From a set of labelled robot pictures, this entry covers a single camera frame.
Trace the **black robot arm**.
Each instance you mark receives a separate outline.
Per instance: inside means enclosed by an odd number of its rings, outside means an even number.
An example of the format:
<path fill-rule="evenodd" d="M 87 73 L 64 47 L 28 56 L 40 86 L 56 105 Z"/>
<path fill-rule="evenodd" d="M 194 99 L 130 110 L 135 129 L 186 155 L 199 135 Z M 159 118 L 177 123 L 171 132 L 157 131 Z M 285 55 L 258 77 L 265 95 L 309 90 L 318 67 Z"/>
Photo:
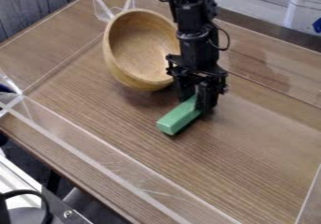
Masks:
<path fill-rule="evenodd" d="M 226 93 L 228 71 L 220 67 L 221 28 L 213 22 L 214 0 L 166 0 L 177 23 L 179 53 L 169 54 L 167 74 L 173 76 L 181 101 L 195 97 L 195 109 L 209 112 Z"/>

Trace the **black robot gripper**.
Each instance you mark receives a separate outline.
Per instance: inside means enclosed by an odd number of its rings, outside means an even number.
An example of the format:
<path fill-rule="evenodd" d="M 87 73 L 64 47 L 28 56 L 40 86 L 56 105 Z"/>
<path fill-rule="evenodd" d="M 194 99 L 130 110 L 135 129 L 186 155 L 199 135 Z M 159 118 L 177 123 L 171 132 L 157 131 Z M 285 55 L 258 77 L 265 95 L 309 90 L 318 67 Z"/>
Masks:
<path fill-rule="evenodd" d="M 186 101 L 197 93 L 197 109 L 209 112 L 217 105 L 218 95 L 228 87 L 228 71 L 220 67 L 220 47 L 217 29 L 206 29 L 197 35 L 178 34 L 179 54 L 170 53 L 167 74 L 178 89 L 179 101 Z"/>

